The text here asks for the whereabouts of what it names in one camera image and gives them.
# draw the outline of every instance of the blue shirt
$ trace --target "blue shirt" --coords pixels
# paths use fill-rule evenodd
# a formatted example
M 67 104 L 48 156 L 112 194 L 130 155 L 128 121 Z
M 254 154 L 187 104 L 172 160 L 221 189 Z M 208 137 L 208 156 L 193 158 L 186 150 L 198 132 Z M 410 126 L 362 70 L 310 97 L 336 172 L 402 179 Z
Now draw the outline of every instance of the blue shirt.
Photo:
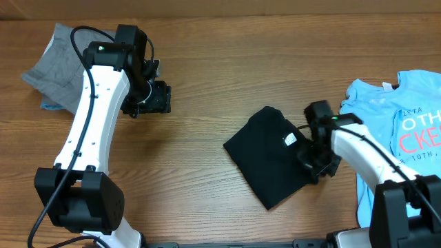
M 441 74 L 423 70 L 398 73 L 400 86 L 369 85 L 359 79 L 347 89 L 341 114 L 354 113 L 373 137 L 401 163 L 423 176 L 441 177 Z M 357 175 L 358 223 L 371 223 L 373 193 Z M 407 206 L 408 216 L 420 213 Z

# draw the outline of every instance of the fabric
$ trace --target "fabric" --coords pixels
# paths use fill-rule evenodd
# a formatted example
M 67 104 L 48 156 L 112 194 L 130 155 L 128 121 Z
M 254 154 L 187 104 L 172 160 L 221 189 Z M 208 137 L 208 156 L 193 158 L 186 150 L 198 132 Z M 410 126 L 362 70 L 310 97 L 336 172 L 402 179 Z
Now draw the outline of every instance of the fabric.
M 296 158 L 307 139 L 279 110 L 264 107 L 224 144 L 260 199 L 271 209 L 307 183 L 309 175 Z
M 441 176 L 441 74 L 423 70 L 398 73 L 395 90 L 355 80 L 341 114 L 354 113 L 377 141 L 402 164 L 423 176 Z M 371 222 L 374 195 L 357 175 L 358 223 Z M 420 210 L 407 206 L 408 216 Z
M 43 94 L 41 107 L 48 110 L 67 109 L 75 114 L 83 88 L 83 71 L 78 56 L 70 43 L 72 28 L 57 23 L 55 31 L 40 61 L 21 78 Z M 109 41 L 91 30 L 75 34 L 78 49 L 82 52 L 91 41 Z

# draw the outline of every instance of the black cloth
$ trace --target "black cloth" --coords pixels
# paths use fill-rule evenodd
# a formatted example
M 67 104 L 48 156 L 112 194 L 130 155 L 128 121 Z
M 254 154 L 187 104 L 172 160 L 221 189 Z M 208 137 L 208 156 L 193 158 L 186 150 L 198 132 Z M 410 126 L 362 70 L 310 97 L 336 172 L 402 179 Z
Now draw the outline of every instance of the black cloth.
M 297 141 L 285 143 L 289 134 Z M 312 183 L 296 158 L 300 144 L 308 142 L 280 110 L 264 107 L 223 146 L 269 210 L 301 187 Z

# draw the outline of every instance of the wooden table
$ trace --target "wooden table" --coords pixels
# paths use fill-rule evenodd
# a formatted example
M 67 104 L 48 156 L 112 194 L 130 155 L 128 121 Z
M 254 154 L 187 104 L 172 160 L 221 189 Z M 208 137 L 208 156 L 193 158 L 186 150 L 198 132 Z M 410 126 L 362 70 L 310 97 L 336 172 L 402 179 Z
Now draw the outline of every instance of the wooden table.
M 52 166 L 72 123 L 68 112 L 40 110 L 41 95 L 20 79 L 54 23 L 0 22 L 0 247 L 25 247 L 42 210 L 35 172 Z M 171 114 L 120 115 L 110 151 L 125 217 L 150 242 L 289 241 L 357 227 L 356 178 L 346 163 L 267 211 L 222 144 L 266 105 L 303 125 L 312 101 L 327 99 L 337 112 L 356 78 L 396 83 L 400 70 L 441 70 L 436 14 L 62 23 L 138 25 L 173 87 Z M 74 236 L 46 218 L 34 241 L 46 247 Z

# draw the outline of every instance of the gray cloth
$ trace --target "gray cloth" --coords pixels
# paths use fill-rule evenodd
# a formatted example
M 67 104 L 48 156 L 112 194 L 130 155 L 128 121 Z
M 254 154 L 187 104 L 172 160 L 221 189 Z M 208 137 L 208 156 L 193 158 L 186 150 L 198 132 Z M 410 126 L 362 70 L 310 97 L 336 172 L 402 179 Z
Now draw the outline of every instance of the gray cloth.
M 52 45 L 31 70 L 21 75 L 21 79 L 43 94 L 41 107 L 49 110 L 65 108 L 75 114 L 83 89 L 84 67 L 70 43 L 71 31 L 72 28 L 57 23 Z M 105 32 L 115 37 L 114 32 Z M 75 33 L 75 42 L 81 53 L 91 41 L 110 40 L 91 30 Z

